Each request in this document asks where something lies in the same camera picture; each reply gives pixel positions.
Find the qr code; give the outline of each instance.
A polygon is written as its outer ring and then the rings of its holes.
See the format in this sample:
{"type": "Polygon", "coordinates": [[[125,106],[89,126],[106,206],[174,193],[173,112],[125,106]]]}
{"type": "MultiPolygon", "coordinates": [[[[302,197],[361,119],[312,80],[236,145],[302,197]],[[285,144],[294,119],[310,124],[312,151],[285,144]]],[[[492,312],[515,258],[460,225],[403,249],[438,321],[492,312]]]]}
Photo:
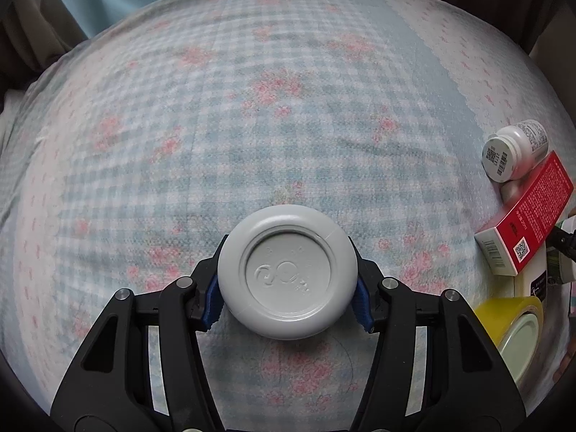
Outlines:
{"type": "Polygon", "coordinates": [[[526,243],[526,238],[522,237],[522,239],[520,239],[520,242],[518,242],[514,247],[514,253],[518,258],[519,263],[521,263],[522,260],[526,258],[526,255],[530,253],[530,249],[528,248],[528,244],[526,243]]]}
{"type": "Polygon", "coordinates": [[[490,147],[486,150],[486,159],[488,159],[492,164],[498,164],[498,153],[494,150],[493,147],[490,147]]]}

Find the blue gripper pad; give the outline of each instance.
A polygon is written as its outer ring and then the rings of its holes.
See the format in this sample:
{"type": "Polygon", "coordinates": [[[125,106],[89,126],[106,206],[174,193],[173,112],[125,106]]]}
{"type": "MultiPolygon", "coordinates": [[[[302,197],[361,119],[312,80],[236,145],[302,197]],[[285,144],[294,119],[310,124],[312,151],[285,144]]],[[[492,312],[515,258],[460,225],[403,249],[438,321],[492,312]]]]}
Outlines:
{"type": "Polygon", "coordinates": [[[354,311],[357,322],[360,323],[368,333],[372,333],[374,329],[374,319],[370,314],[370,295],[364,282],[360,278],[358,278],[356,290],[352,297],[352,310],[354,311]]]}
{"type": "Polygon", "coordinates": [[[218,275],[214,275],[206,291],[206,304],[202,314],[202,324],[206,327],[206,330],[212,328],[212,325],[218,321],[223,307],[224,299],[220,293],[218,275]]]}

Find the bottle label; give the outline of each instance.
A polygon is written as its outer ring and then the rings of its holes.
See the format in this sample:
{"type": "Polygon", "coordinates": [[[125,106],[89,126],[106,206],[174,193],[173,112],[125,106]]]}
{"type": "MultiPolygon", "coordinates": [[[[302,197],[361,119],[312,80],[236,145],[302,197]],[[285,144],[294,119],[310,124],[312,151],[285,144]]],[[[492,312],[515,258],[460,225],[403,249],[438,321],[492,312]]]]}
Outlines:
{"type": "Polygon", "coordinates": [[[516,125],[528,138],[530,141],[530,146],[532,147],[532,153],[538,148],[541,148],[548,143],[548,136],[546,136],[546,130],[537,121],[534,120],[524,120],[516,125]]]}

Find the barcode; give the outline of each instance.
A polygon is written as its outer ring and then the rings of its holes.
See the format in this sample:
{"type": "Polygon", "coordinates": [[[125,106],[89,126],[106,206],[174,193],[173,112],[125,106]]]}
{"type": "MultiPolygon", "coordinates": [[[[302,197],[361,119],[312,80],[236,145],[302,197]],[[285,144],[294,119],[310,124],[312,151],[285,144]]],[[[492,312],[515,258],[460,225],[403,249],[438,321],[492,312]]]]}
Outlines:
{"type": "Polygon", "coordinates": [[[504,172],[504,168],[506,167],[507,161],[508,161],[508,154],[502,153],[502,159],[500,159],[500,165],[498,166],[498,171],[496,172],[499,176],[501,176],[502,172],[504,172]]]}
{"type": "Polygon", "coordinates": [[[486,159],[488,159],[494,165],[498,163],[498,154],[494,150],[494,146],[490,146],[486,150],[486,159]]]}
{"type": "Polygon", "coordinates": [[[522,237],[522,239],[520,239],[520,242],[518,242],[514,247],[514,253],[518,258],[519,263],[526,258],[526,255],[530,253],[530,249],[528,248],[528,244],[526,243],[526,238],[522,237]]]}
{"type": "Polygon", "coordinates": [[[498,251],[498,247],[494,243],[493,240],[482,240],[484,248],[488,252],[488,256],[494,262],[494,266],[496,268],[504,268],[506,265],[504,264],[504,260],[498,251]]]}

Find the black label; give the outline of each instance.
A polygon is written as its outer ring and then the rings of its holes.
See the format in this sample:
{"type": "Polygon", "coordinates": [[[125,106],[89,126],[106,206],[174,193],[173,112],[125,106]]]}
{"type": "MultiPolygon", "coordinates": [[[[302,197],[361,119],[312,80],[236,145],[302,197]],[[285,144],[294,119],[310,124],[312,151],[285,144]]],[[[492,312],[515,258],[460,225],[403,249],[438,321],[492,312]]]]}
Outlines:
{"type": "Polygon", "coordinates": [[[530,284],[530,294],[532,296],[538,297],[541,302],[546,299],[546,272],[544,271],[540,276],[538,276],[532,284],[530,284]]]}

